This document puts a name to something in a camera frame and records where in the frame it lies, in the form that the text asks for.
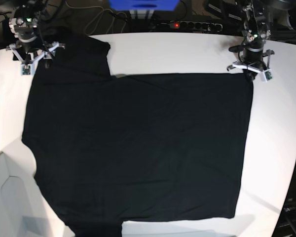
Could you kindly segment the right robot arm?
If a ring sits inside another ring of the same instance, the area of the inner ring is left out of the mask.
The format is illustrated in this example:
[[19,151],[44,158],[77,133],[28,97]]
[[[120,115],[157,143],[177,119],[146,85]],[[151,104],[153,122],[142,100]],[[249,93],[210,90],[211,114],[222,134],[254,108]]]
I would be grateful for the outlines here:
[[21,75],[34,75],[40,60],[51,61],[57,48],[65,48],[64,43],[46,41],[41,29],[45,23],[49,24],[56,18],[64,3],[62,0],[55,7],[53,15],[50,15],[47,0],[27,0],[15,11],[13,18],[9,19],[8,26],[16,42],[9,44],[6,50],[12,51],[13,60],[21,63]]

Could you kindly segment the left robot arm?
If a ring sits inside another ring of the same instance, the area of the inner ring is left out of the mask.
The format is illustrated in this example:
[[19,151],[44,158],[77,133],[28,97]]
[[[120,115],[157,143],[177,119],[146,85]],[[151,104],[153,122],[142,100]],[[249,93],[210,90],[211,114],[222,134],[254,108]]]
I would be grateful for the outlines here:
[[261,81],[268,82],[273,79],[269,64],[274,54],[273,50],[264,50],[271,35],[268,8],[259,0],[237,0],[235,3],[241,12],[243,40],[228,49],[237,54],[237,61],[229,65],[227,70],[241,69],[249,81],[259,76]]

